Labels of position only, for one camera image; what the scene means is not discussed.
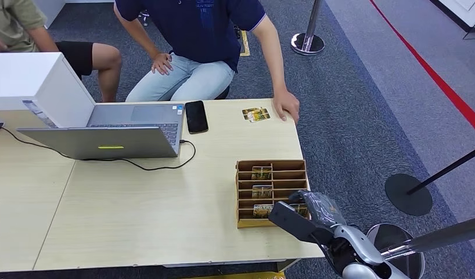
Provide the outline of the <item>person's left hand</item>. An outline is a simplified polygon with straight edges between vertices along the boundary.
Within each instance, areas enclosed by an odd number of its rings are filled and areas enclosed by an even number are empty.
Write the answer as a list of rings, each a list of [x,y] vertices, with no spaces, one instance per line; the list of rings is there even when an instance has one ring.
[[[283,121],[287,120],[287,115],[297,124],[299,120],[300,102],[287,89],[275,90],[273,97],[275,112]]]

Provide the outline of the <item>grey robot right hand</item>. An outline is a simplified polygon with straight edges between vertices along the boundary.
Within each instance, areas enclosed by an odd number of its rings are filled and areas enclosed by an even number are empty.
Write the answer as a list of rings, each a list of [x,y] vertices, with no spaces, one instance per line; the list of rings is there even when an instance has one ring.
[[[268,219],[303,242],[327,245],[333,239],[330,229],[306,219],[284,202],[274,205]]]

